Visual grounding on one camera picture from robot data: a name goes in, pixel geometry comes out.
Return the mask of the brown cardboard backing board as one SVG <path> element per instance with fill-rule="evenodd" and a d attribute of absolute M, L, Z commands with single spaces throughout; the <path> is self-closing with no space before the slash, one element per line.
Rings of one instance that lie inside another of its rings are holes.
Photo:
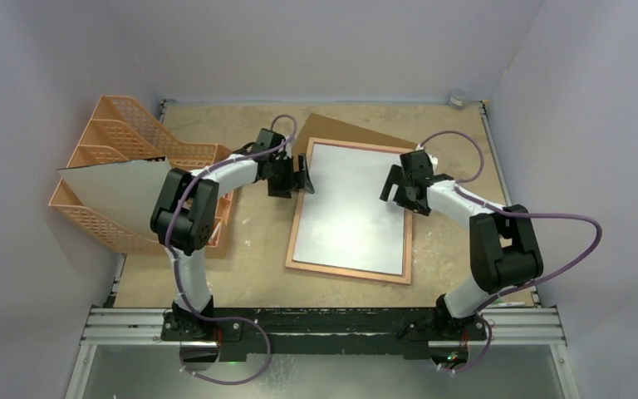
<path fill-rule="evenodd" d="M 383 145 L 403 149 L 414 149 L 417 144 L 392 135 L 382 134 L 344 121 L 311 113 L 292 145 L 292 153 L 306 153 L 309 140 L 327 139 L 369 145 Z"/>

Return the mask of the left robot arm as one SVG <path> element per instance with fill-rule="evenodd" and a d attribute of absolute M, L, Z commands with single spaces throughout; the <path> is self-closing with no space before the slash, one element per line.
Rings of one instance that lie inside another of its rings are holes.
<path fill-rule="evenodd" d="M 217 163 L 191 171 L 173 168 L 165 176 L 150 228 L 169 255 L 178 292 L 164 315 L 162 340 L 210 340 L 226 320 L 214 314 L 205 255 L 220 228 L 216 211 L 222 197 L 258 181 L 267 183 L 271 197 L 314 191 L 306 156 L 292 155 L 294 139 L 262 129 L 254 142 Z"/>

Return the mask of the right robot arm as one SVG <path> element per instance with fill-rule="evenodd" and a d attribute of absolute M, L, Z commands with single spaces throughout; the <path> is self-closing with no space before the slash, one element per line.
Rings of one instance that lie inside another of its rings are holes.
<path fill-rule="evenodd" d="M 462 332 L 493 296 L 542 275 L 542 255 L 528 210 L 493 204 L 462 190 L 451 176 L 435 174 L 424 150 L 400 155 L 399 164 L 390 167 L 380 199 L 416 214 L 438 212 L 469 234 L 470 274 L 435 302 L 433 326 L 441 337 Z"/>

